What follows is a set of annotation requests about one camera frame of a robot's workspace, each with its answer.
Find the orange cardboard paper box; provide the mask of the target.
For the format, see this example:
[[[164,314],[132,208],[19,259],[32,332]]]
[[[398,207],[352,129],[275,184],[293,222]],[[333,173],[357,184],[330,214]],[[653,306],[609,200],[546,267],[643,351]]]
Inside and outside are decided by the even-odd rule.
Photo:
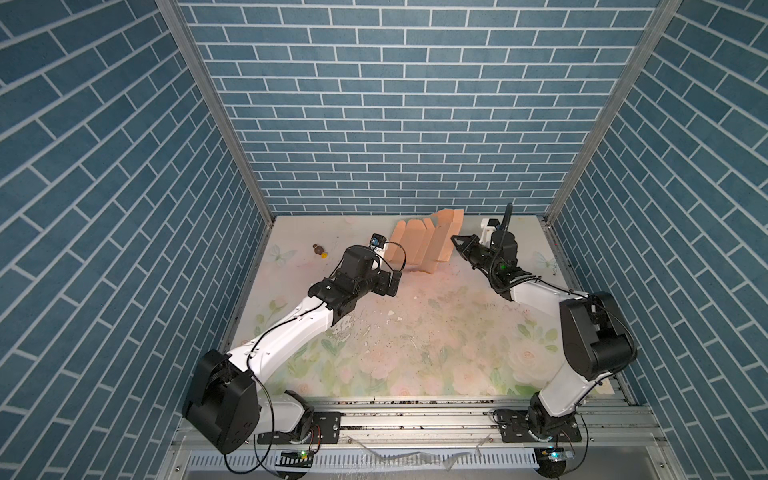
[[[405,261],[408,268],[434,274],[447,263],[454,251],[451,238],[458,235],[464,221],[463,209],[444,209],[424,218],[400,220],[396,223],[384,258],[393,266]]]

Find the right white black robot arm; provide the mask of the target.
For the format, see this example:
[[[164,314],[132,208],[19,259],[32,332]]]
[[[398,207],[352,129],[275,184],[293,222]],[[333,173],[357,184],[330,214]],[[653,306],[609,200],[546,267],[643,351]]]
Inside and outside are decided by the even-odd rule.
[[[480,271],[502,298],[560,320],[565,362],[531,398],[527,420],[532,431],[542,435],[547,428],[570,421],[596,385],[637,358],[637,344],[610,293],[559,287],[523,270],[510,232],[497,230],[486,243],[477,235],[454,235],[451,241],[461,258]]]

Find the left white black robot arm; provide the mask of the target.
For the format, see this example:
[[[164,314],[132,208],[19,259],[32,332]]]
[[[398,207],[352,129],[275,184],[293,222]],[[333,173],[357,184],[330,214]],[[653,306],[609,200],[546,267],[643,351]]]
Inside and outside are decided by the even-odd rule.
[[[220,453],[234,452],[254,435],[281,433],[299,442],[310,434],[313,406],[293,391],[270,395],[265,383],[365,295],[396,295],[402,271],[384,259],[387,243],[375,234],[366,246],[348,247],[332,273],[275,325],[226,353],[201,357],[182,413]]]

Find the small brown yellow toy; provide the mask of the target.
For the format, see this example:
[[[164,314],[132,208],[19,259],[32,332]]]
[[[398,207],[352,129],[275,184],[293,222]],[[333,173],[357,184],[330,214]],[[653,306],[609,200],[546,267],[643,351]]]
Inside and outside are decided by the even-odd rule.
[[[326,249],[323,246],[319,245],[319,244],[313,244],[312,245],[312,249],[313,249],[313,252],[316,255],[320,256],[323,259],[326,259],[329,256],[329,254],[326,251]]]

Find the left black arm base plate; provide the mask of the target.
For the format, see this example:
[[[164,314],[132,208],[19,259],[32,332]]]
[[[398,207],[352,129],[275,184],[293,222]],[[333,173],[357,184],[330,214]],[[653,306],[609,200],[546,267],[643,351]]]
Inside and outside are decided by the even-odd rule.
[[[311,416],[305,414],[296,427],[288,432],[275,431],[261,433],[257,443],[268,445],[308,444],[314,445],[337,444],[341,427],[342,415],[338,411],[315,411]]]

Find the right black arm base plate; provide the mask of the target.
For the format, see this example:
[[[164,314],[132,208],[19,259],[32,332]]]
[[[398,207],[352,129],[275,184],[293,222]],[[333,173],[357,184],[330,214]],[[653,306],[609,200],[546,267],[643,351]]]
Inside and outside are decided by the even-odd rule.
[[[496,409],[490,417],[504,443],[582,441],[582,434],[573,413],[563,417],[551,417],[540,407],[529,407],[527,411]]]

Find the aluminium mounting rail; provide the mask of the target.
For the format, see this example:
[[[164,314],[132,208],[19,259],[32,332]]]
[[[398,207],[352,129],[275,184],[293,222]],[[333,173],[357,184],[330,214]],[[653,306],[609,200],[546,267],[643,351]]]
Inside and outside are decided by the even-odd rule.
[[[566,433],[539,442],[525,425],[525,403],[514,400],[320,401],[315,420],[331,448],[651,447],[666,442],[647,406],[590,400]]]

